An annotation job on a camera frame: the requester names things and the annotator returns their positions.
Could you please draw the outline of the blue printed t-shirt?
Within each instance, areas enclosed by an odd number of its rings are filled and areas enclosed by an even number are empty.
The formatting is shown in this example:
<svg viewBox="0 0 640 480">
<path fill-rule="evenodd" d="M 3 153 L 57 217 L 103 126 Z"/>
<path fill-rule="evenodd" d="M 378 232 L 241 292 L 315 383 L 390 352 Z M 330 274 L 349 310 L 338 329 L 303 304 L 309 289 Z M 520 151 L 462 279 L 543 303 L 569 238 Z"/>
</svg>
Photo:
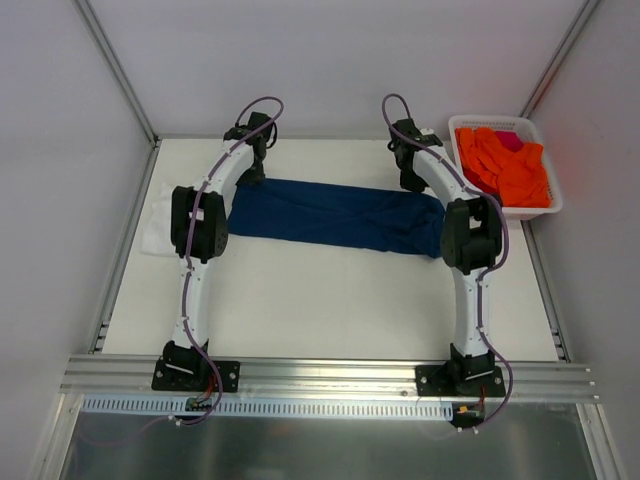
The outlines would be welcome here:
<svg viewBox="0 0 640 480">
<path fill-rule="evenodd" d="M 444 208 L 424 193 L 266 179 L 237 188 L 232 234 L 441 257 Z"/>
</svg>

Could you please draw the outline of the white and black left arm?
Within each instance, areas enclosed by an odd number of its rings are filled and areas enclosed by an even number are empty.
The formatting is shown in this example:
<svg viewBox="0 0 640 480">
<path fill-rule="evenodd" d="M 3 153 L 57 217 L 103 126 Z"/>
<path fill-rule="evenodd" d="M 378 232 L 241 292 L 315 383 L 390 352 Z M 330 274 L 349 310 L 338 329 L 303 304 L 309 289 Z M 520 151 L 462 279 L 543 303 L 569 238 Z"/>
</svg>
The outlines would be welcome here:
<svg viewBox="0 0 640 480">
<path fill-rule="evenodd" d="M 180 260 L 179 316 L 161 360 L 188 390 L 208 381 L 209 296 L 215 261 L 224 253 L 237 185 L 264 180 L 263 162 L 277 128 L 275 119 L 253 112 L 223 136 L 221 156 L 203 178 L 178 186 L 171 196 L 170 240 Z"/>
</svg>

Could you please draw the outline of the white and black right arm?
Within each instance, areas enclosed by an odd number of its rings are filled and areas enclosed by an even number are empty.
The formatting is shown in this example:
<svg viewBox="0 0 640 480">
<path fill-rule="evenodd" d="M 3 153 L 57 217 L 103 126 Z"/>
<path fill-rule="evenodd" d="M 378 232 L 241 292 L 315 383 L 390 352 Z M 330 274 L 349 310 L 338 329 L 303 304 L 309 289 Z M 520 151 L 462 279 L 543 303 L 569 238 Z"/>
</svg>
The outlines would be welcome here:
<svg viewBox="0 0 640 480">
<path fill-rule="evenodd" d="M 430 189 L 445 209 L 440 251 L 454 279 L 456 324 L 450 358 L 427 382 L 470 395 L 496 367 L 488 345 L 488 280 L 502 252 L 501 217 L 492 200 L 462 178 L 435 135 L 423 134 L 410 118 L 391 124 L 389 132 L 400 186 Z"/>
</svg>

